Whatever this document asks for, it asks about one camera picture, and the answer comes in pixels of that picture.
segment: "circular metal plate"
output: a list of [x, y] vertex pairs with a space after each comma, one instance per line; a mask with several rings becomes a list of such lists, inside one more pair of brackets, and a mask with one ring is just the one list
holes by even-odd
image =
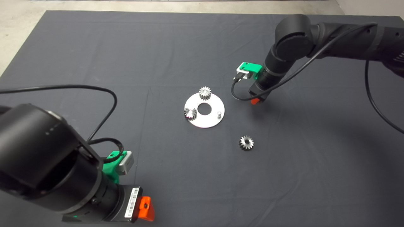
[[[210, 107], [212, 108], [212, 111], [208, 115], [202, 115], [198, 111], [198, 106], [201, 105], [202, 103], [209, 104]], [[208, 100], [202, 100], [199, 97], [199, 93], [196, 93], [189, 97], [187, 102], [185, 103], [185, 108], [188, 109], [196, 109], [196, 118], [194, 120], [190, 120], [189, 122], [196, 127], [199, 128], [210, 128], [213, 127], [223, 119], [223, 116], [225, 115], [225, 105], [223, 104], [222, 100], [214, 95], [210, 95], [210, 99]]]

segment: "floor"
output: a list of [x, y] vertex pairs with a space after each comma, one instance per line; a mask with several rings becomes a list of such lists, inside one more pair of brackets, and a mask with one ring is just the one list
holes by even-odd
[[0, 75], [46, 10], [140, 11], [181, 13], [334, 14], [336, 0], [256, 2], [121, 2], [0, 0]]

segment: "spur gear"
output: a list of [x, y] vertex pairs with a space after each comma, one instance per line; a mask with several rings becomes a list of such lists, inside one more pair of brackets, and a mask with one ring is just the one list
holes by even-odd
[[254, 146], [254, 141], [251, 137], [249, 136], [243, 136], [238, 142], [239, 146], [241, 149], [245, 151], [249, 151], [253, 148]]
[[212, 90], [208, 87], [201, 87], [201, 89], [199, 89], [199, 97], [202, 100], [208, 100], [210, 99], [210, 95], [212, 93]]
[[195, 108], [194, 109], [185, 108], [184, 116], [186, 119], [188, 119], [190, 121], [194, 120], [196, 118], [196, 109]]

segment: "black table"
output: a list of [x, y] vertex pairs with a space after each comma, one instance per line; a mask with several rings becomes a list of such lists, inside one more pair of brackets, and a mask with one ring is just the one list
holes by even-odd
[[[231, 97], [236, 67], [263, 62], [284, 17], [47, 11], [0, 88], [91, 84], [117, 93], [118, 108], [96, 137], [119, 138], [134, 152], [135, 166], [121, 183], [140, 184], [156, 210], [154, 222], [137, 226], [403, 226], [403, 135], [369, 104], [363, 61], [316, 60], [263, 105]], [[310, 18], [404, 26], [399, 17]], [[247, 95], [250, 83], [237, 92]], [[403, 79], [371, 63], [370, 83], [379, 107], [404, 126]], [[202, 86], [226, 108], [209, 129], [183, 116], [185, 101]], [[86, 90], [0, 101], [55, 111], [83, 137], [112, 104], [108, 94]], [[242, 135], [255, 140], [251, 152], [238, 147]], [[104, 156], [115, 148], [95, 149]], [[1, 226], [72, 226], [5, 193], [0, 201]]]

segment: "barcode label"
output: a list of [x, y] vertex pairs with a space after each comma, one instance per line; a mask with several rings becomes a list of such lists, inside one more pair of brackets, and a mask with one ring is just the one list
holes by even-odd
[[132, 188], [132, 192], [130, 193], [130, 198], [128, 202], [128, 206], [126, 207], [125, 218], [131, 218], [133, 214], [133, 210], [135, 209], [135, 203], [137, 199], [137, 194], [139, 193], [139, 188]]

